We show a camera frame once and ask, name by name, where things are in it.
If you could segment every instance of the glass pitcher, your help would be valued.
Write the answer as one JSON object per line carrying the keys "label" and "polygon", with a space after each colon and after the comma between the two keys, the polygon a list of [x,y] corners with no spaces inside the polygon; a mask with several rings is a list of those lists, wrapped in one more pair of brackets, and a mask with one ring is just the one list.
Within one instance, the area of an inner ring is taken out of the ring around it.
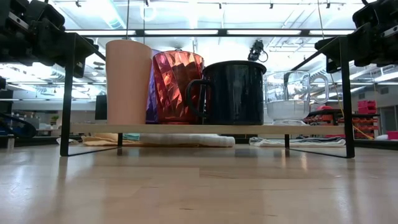
{"label": "glass pitcher", "polygon": [[268,116],[276,125],[306,125],[302,120],[310,112],[310,82],[321,78],[325,82],[325,99],[314,98],[324,104],[329,99],[329,82],[324,75],[308,72],[276,72],[264,75],[264,93]]}

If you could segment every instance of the black metal shelf frame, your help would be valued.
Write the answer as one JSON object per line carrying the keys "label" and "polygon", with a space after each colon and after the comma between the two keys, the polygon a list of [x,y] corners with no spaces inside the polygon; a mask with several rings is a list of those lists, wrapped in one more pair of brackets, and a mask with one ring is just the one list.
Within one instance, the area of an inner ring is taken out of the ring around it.
{"label": "black metal shelf frame", "polygon": [[[122,154],[122,143],[123,143],[123,134],[118,134],[118,146],[112,147],[109,149],[101,149],[95,151],[87,151],[75,154],[69,154],[69,135],[70,135],[70,113],[72,107],[72,86],[73,86],[73,71],[76,66],[75,59],[75,48],[76,48],[76,37],[78,34],[70,35],[70,40],[68,40],[69,51],[67,52],[67,64],[65,66],[65,85],[64,85],[64,96],[63,96],[63,111],[62,111],[62,133],[61,133],[61,146],[60,146],[60,155],[61,156],[77,156],[92,152],[105,151],[110,149],[118,149],[118,155]],[[322,47],[320,50],[315,52],[309,58],[304,60],[302,63],[298,64],[296,67],[292,69],[292,71],[298,70],[300,67],[319,56],[323,52],[326,52],[328,49],[332,47],[340,48],[340,65],[341,65],[341,77],[342,77],[342,86],[343,86],[343,109],[345,116],[345,136],[346,136],[346,155],[335,155],[335,154],[327,154],[323,152],[314,152],[314,151],[304,151],[299,149],[291,149],[289,146],[290,135],[285,134],[285,148],[287,154],[290,150],[302,151],[308,153],[315,153],[327,156],[335,156],[342,158],[353,158],[355,156],[354,151],[354,134],[353,134],[353,123],[352,123],[352,114],[351,114],[351,92],[350,92],[350,84],[349,84],[349,60],[348,60],[348,41],[345,36],[337,37],[333,41],[331,41],[326,46]],[[100,58],[105,60],[105,56],[102,55],[98,50],[93,49],[94,53],[98,55]]]}

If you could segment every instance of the ceiling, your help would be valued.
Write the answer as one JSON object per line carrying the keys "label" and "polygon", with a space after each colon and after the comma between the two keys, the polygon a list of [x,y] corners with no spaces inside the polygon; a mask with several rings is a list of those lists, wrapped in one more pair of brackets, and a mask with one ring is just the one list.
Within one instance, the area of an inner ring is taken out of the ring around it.
{"label": "ceiling", "polygon": [[[66,29],[103,30],[103,29],[355,29],[352,15],[363,7],[361,0],[151,0],[149,6],[145,1],[122,0],[50,0],[56,10],[65,17]],[[109,41],[118,38],[92,38],[99,45],[103,54]],[[142,42],[149,47],[161,51],[182,50],[195,52],[205,59],[205,65],[225,60],[247,60],[249,49],[255,40],[261,39],[269,59],[264,65],[268,72],[290,70],[316,50],[314,44],[322,38],[313,37],[135,37],[132,40]],[[102,62],[98,56],[92,55],[86,60],[85,76],[74,79],[74,82],[106,81],[105,66],[97,70],[95,62]],[[302,70],[310,73],[324,72],[325,57],[320,55]],[[16,65],[3,65],[0,75],[4,72],[20,73],[8,78],[8,82],[63,82],[65,71],[54,66],[50,75],[40,74],[40,69],[21,73],[26,68]],[[362,72],[369,75],[370,68],[351,66],[351,74]],[[335,81],[341,80],[339,73],[333,74]],[[63,85],[28,85],[32,88],[49,89],[62,98]],[[94,98],[95,93],[105,93],[104,85],[75,85],[75,91]],[[48,97],[41,92],[39,97]]]}

